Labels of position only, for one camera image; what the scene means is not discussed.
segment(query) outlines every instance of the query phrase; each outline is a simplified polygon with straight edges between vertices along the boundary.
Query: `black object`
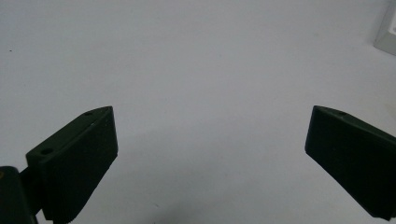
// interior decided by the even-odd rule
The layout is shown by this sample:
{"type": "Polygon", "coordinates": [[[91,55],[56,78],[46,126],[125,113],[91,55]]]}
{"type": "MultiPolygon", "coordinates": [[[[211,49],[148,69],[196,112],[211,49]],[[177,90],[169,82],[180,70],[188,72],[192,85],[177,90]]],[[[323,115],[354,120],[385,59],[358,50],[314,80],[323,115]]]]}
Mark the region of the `black object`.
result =
{"type": "Polygon", "coordinates": [[[0,167],[0,224],[71,222],[118,153],[111,106],[88,111],[26,154],[28,167],[0,167]]]}
{"type": "Polygon", "coordinates": [[[395,217],[395,137],[345,112],[314,106],[305,151],[371,216],[395,217]]]}

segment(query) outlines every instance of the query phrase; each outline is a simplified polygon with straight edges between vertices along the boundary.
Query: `screw hole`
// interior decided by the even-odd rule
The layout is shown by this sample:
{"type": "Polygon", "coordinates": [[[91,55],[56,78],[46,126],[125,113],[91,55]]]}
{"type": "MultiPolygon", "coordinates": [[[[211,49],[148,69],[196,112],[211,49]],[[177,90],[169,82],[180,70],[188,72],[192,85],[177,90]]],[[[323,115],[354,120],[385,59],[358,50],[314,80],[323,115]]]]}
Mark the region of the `screw hole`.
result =
{"type": "Polygon", "coordinates": [[[53,148],[44,148],[43,150],[41,150],[40,153],[41,153],[41,155],[47,156],[51,152],[53,152],[53,148]]]}

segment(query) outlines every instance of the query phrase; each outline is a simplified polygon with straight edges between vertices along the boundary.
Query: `black plastic part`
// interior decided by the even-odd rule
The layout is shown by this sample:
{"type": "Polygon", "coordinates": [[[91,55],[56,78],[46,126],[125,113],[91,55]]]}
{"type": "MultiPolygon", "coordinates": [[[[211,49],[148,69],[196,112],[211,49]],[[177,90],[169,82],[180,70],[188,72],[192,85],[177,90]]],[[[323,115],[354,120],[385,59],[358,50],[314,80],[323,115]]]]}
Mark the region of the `black plastic part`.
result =
{"type": "Polygon", "coordinates": [[[20,174],[11,166],[0,167],[0,223],[35,224],[24,194],[20,174]]]}
{"type": "Polygon", "coordinates": [[[26,176],[38,177],[46,219],[54,223],[71,222],[117,153],[111,106],[80,115],[27,153],[30,174],[26,176]]]}
{"type": "Polygon", "coordinates": [[[396,138],[345,112],[314,106],[306,153],[371,216],[396,211],[396,138]]]}

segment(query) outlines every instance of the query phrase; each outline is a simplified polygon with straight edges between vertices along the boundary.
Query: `white surface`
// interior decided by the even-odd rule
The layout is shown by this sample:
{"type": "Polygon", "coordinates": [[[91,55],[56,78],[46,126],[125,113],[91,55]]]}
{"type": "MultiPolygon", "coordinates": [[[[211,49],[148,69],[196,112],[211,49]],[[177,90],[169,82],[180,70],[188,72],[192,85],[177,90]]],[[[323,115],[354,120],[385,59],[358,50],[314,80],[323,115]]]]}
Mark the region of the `white surface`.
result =
{"type": "Polygon", "coordinates": [[[396,55],[396,1],[389,5],[375,40],[375,47],[396,55]]]}
{"type": "Polygon", "coordinates": [[[396,134],[388,5],[2,0],[0,164],[113,105],[119,157],[73,223],[387,223],[304,141],[313,105],[396,134]]]}

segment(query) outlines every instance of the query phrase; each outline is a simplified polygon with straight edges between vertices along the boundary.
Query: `white object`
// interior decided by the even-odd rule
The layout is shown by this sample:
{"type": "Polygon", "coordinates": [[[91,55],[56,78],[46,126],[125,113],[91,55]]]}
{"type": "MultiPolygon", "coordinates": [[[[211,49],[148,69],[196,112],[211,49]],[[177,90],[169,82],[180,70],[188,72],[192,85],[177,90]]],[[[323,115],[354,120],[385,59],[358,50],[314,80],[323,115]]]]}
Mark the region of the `white object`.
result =
{"type": "Polygon", "coordinates": [[[396,55],[396,1],[390,3],[384,20],[382,20],[374,47],[396,55]]]}

